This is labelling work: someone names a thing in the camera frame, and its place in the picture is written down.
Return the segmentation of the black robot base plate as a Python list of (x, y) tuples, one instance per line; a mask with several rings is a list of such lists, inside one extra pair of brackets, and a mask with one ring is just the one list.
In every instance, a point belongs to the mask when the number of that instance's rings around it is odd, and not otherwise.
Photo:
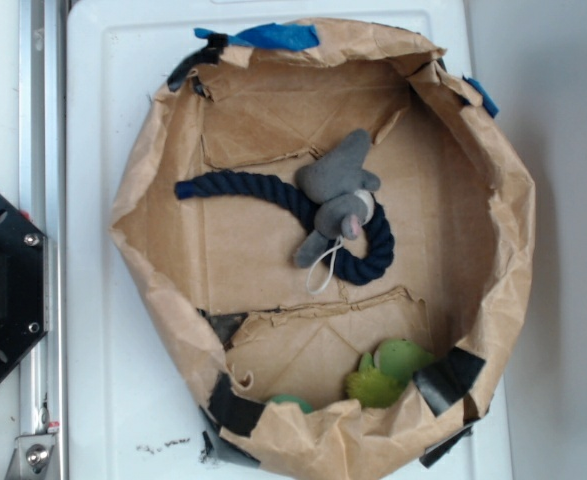
[(46, 335), (46, 240), (0, 194), (0, 384)]

